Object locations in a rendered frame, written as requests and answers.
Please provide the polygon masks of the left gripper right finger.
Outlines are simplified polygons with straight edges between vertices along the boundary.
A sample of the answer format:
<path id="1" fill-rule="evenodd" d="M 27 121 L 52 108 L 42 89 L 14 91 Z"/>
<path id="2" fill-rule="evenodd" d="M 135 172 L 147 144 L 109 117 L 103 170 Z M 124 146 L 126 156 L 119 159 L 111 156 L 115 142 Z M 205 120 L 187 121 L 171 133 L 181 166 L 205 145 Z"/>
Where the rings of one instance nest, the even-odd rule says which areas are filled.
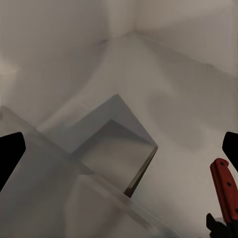
<path id="1" fill-rule="evenodd" d="M 222 149 L 238 172 L 238 134 L 227 132 Z"/>

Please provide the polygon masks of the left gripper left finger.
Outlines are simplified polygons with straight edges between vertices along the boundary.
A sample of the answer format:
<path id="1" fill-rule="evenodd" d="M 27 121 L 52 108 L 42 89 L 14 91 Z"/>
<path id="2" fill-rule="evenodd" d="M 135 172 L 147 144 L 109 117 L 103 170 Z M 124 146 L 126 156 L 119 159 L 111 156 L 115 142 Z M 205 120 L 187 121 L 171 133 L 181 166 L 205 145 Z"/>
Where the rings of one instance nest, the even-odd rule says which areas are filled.
<path id="1" fill-rule="evenodd" d="M 21 132 L 0 137 L 0 191 L 26 150 Z"/>

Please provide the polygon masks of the parer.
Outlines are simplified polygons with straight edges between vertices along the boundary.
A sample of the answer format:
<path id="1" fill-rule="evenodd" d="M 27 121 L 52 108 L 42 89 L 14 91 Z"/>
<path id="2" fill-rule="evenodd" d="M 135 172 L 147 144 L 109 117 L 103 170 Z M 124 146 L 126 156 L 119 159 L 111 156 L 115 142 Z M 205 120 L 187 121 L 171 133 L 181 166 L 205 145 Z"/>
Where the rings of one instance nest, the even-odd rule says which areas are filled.
<path id="1" fill-rule="evenodd" d="M 217 158 L 214 168 L 219 181 L 220 189 L 227 209 L 228 217 L 238 238 L 238 188 L 228 169 L 229 162 L 226 159 Z"/>

